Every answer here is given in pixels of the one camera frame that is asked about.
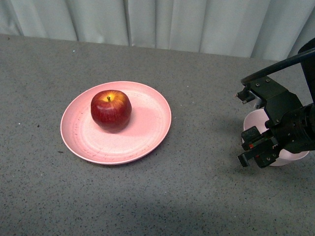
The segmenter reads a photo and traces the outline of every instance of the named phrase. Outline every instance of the apple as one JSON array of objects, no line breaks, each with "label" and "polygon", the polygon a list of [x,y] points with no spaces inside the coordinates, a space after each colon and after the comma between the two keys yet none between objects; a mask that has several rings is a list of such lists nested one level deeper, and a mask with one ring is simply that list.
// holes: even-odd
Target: apple
[{"label": "apple", "polygon": [[117,132],[130,120],[132,106],[128,96],[119,90],[104,90],[91,101],[92,119],[102,129]]}]

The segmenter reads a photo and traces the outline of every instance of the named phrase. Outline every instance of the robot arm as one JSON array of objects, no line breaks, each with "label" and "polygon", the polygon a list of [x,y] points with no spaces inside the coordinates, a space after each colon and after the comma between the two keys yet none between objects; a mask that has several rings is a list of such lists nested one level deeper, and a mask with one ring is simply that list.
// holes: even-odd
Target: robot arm
[{"label": "robot arm", "polygon": [[238,156],[243,167],[254,158],[264,168],[275,162],[282,149],[292,153],[315,150],[315,106],[303,106],[298,97],[267,75],[301,63],[313,102],[315,100],[315,39],[304,45],[299,54],[271,65],[244,79],[245,86],[235,94],[243,104],[264,108],[269,120],[266,132],[254,126],[242,132],[244,153]]}]

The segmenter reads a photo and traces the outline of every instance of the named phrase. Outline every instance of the white curtain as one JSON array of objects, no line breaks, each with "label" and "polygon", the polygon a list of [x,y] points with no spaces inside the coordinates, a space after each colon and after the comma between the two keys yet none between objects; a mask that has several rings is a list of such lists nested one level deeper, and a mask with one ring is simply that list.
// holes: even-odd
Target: white curtain
[{"label": "white curtain", "polygon": [[0,33],[282,60],[315,0],[0,0]]}]

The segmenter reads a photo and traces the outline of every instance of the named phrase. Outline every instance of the speckled countertop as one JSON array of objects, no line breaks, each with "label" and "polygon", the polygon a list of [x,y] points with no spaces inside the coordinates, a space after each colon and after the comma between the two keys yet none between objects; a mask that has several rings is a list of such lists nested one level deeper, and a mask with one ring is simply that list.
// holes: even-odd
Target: speckled countertop
[{"label": "speckled countertop", "polygon": [[[0,35],[0,235],[313,235],[315,158],[243,168],[253,110],[233,94],[273,62]],[[312,102],[300,65],[270,76]],[[119,166],[67,149],[60,122],[82,92],[135,81],[168,101],[150,154]]]}]

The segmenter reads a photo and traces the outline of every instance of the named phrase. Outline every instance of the pink plate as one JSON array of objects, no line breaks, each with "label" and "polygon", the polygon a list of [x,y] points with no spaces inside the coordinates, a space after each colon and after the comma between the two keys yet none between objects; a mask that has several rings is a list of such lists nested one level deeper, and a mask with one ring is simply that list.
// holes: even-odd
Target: pink plate
[{"label": "pink plate", "polygon": [[[100,91],[124,92],[132,105],[128,126],[116,134],[102,130],[91,117],[90,104]],[[84,160],[117,165],[137,160],[154,150],[171,125],[171,109],[155,89],[136,82],[110,82],[93,87],[75,98],[61,120],[66,146]]]}]

